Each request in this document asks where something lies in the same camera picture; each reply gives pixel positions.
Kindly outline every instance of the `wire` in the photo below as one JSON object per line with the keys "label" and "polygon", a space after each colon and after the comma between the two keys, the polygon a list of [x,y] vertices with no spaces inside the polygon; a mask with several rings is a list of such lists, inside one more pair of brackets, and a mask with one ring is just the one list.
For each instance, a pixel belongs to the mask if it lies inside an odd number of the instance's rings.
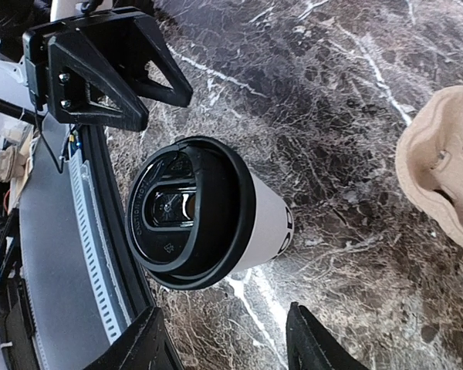
{"label": "wire", "polygon": [[46,141],[45,136],[43,135],[43,128],[42,128],[42,122],[39,122],[39,114],[38,114],[38,108],[34,108],[34,113],[35,113],[35,122],[36,122],[36,127],[38,127],[39,135],[41,136],[43,142],[45,143],[46,150],[48,150],[49,156],[52,157],[52,160],[55,164],[56,170],[58,171],[59,174],[63,173],[63,164],[65,162],[65,158],[63,156],[60,157],[60,164],[57,162],[55,154],[53,153],[53,150],[51,146],[48,144]]}
{"label": "wire", "polygon": [[3,209],[5,210],[6,214],[8,214],[8,205],[7,205],[8,197],[10,197],[10,189],[8,189],[7,193],[5,193],[5,196],[3,197]]}

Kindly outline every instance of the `screw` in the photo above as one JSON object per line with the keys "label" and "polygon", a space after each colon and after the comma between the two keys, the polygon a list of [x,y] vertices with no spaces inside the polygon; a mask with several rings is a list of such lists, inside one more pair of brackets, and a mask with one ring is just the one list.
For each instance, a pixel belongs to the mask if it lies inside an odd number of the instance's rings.
{"label": "screw", "polygon": [[72,102],[71,102],[70,100],[62,100],[62,101],[60,102],[60,105],[62,106],[62,108],[68,109],[68,108],[71,107]]}
{"label": "screw", "polygon": [[59,80],[61,83],[68,82],[70,80],[70,74],[69,73],[60,73],[59,74]]}

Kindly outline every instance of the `gray panel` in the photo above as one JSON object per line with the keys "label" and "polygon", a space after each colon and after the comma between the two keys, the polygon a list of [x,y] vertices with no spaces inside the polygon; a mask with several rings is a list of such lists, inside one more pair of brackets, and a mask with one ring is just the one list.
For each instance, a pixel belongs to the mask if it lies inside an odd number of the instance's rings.
{"label": "gray panel", "polygon": [[[59,152],[66,127],[47,117]],[[91,289],[77,228],[68,166],[59,175],[41,142],[20,203],[22,259],[45,369],[76,370],[110,346]]]}

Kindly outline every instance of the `marble countertop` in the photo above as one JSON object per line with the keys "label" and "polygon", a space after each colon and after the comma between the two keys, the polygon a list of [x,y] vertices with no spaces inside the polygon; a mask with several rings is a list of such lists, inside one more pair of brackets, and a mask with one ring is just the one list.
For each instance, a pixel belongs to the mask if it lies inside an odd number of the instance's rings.
{"label": "marble countertop", "polygon": [[308,307],[373,370],[463,369],[463,250],[402,194],[398,137],[463,82],[463,0],[160,0],[194,87],[107,130],[120,191],[154,151],[213,136],[291,205],[277,260],[203,291],[154,285],[188,370],[283,370],[286,314]]}

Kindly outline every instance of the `black cable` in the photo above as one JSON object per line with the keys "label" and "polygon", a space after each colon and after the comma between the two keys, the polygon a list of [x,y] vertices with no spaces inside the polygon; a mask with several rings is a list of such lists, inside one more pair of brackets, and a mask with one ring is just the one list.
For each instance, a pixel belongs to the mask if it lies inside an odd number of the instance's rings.
{"label": "black cable", "polygon": [[53,153],[53,150],[51,146],[48,144],[46,141],[45,136],[43,135],[43,128],[42,128],[42,122],[39,121],[39,114],[38,114],[38,109],[35,107],[34,108],[34,113],[35,113],[35,122],[36,122],[36,127],[38,127],[39,135],[41,136],[43,142],[45,143],[46,150],[48,150],[49,156],[52,157],[52,160],[55,164],[56,170],[58,171],[59,174],[63,173],[63,164],[65,163],[64,157],[60,157],[60,164],[57,162],[55,154]]}

